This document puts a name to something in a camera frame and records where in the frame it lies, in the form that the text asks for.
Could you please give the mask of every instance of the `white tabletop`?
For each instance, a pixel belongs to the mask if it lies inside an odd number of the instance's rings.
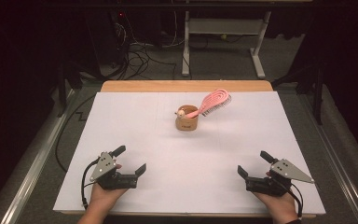
[[[199,106],[209,92],[100,92],[90,111],[68,173],[54,206],[64,213],[84,212],[80,183],[86,166],[103,151],[121,145],[122,174],[144,163],[137,189],[130,189],[112,213],[156,216],[264,216],[264,204],[245,189],[241,165],[264,177],[267,151],[310,171],[296,142],[277,92],[232,92],[229,105],[199,117],[196,131],[175,128],[175,110]],[[93,168],[89,170],[89,180]],[[324,214],[313,184],[293,181],[304,197],[304,215]],[[90,200],[91,187],[86,188]]]

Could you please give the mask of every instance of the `brown cup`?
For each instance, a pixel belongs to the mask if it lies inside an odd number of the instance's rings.
[[[178,111],[179,110],[184,110],[185,114],[189,114],[198,109],[193,105],[182,105],[181,107],[178,108]],[[186,116],[181,118],[178,116],[176,118],[175,124],[176,124],[176,128],[180,131],[194,131],[197,129],[198,121],[199,121],[198,115],[192,119],[186,118]]]

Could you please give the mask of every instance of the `pink hairbrush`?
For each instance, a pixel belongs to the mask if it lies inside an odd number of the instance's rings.
[[[216,109],[228,105],[231,102],[231,96],[227,91],[223,89],[215,90],[209,93],[202,101],[200,108],[194,112],[186,114],[188,119],[195,118],[198,114],[207,116],[209,113],[215,111]]]

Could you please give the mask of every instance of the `pink brush head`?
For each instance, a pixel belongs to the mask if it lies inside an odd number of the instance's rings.
[[[186,114],[186,117],[192,119],[198,114],[207,116],[216,109],[228,105],[231,102],[231,96],[226,90],[218,89],[209,93],[202,101],[200,108],[197,111]]]

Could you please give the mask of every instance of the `hand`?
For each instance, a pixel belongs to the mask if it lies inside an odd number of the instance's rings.
[[[257,192],[253,192],[253,194],[266,205],[269,214],[274,220],[274,224],[288,223],[298,219],[295,199],[289,193],[285,193],[281,197]]]
[[[120,198],[127,190],[128,189],[103,189],[99,184],[94,184],[92,186],[89,207],[77,223],[103,223],[103,220],[109,214],[109,211],[113,206],[115,206],[118,198]]]

